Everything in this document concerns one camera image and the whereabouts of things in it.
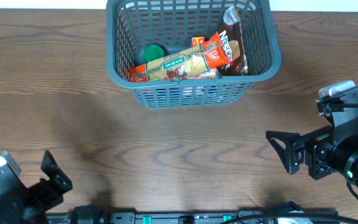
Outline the Kleenex tissue multipack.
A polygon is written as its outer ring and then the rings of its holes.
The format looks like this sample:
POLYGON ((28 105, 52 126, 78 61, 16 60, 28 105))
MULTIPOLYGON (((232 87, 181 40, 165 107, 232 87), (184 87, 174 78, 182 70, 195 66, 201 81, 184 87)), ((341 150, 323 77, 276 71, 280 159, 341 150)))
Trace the Kleenex tissue multipack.
POLYGON ((215 99, 218 103, 223 102, 218 92, 217 85, 132 90, 139 103, 150 108, 211 105, 215 99))

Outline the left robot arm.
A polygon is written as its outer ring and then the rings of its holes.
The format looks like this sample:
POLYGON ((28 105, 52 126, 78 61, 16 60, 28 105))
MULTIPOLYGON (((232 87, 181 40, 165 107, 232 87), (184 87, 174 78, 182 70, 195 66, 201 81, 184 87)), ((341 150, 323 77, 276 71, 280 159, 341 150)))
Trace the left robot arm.
POLYGON ((72 188, 61 174, 26 187, 10 168, 0 168, 0 223, 47 223, 46 211, 61 204, 72 188))

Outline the brown Nescafe Gold pouch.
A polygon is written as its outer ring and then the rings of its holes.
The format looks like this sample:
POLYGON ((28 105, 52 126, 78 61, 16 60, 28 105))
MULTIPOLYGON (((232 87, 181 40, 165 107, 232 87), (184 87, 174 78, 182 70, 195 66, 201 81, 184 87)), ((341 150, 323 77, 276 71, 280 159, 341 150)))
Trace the brown Nescafe Gold pouch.
POLYGON ((248 64, 242 39, 241 18, 234 6, 226 9, 219 26, 223 52, 231 62, 218 67, 222 76, 242 76, 248 74, 248 64))

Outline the San Remo spaghetti packet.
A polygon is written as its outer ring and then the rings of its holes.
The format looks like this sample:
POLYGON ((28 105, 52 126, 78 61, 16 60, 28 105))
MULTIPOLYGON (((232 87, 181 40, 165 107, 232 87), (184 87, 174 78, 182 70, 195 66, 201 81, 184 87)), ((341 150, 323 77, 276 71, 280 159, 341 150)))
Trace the San Remo spaghetti packet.
POLYGON ((189 49, 129 69, 131 82, 186 80, 231 62, 219 34, 189 49))

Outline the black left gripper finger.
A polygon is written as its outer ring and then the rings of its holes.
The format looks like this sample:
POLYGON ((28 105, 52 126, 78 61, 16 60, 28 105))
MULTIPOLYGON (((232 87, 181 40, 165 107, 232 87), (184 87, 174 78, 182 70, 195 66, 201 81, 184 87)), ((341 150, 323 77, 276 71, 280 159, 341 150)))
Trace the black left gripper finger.
POLYGON ((21 182, 20 173, 12 169, 0 169, 0 197, 13 195, 24 198, 26 196, 26 187, 21 182))
POLYGON ((41 170, 49 177, 53 185, 57 187, 70 186, 70 179, 58 166, 50 151, 45 151, 44 153, 41 170))

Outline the green lid pesto jar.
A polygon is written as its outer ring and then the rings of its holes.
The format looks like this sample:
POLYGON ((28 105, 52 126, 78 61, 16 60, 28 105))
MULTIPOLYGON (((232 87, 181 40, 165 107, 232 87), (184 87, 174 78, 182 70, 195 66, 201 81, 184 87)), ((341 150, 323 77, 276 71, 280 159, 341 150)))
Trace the green lid pesto jar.
POLYGON ((149 63, 165 56, 164 49, 159 45, 149 45, 144 49, 144 60, 149 63))

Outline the orange Redoxon box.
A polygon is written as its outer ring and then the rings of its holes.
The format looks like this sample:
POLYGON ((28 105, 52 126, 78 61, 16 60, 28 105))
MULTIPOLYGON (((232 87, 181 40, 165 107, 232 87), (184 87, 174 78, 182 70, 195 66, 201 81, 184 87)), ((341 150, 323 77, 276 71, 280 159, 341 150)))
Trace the orange Redoxon box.
POLYGON ((191 46, 192 47, 197 46, 199 44, 202 44, 204 41, 205 41, 204 37, 193 37, 191 39, 191 46))

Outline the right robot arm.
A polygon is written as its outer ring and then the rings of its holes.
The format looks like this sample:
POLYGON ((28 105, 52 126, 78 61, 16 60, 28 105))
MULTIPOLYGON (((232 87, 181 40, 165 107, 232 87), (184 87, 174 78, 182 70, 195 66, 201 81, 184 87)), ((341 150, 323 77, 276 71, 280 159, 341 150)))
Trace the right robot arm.
POLYGON ((265 136, 288 174, 305 163, 314 180, 338 172, 349 188, 358 187, 358 124, 325 126, 303 136, 281 131, 267 131, 265 136))

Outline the grey plastic basket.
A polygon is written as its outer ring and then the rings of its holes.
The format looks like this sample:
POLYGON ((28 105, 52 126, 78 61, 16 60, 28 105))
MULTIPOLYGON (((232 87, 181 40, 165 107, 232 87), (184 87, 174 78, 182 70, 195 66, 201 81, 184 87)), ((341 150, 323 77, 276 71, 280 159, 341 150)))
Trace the grey plastic basket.
POLYGON ((282 61, 268 0, 109 0, 106 50, 110 79, 149 109, 233 103, 253 84, 272 78, 282 61), (166 54, 187 49, 193 37, 211 37, 231 6, 241 18, 246 75, 130 81, 129 70, 144 63, 147 46, 159 45, 166 54))

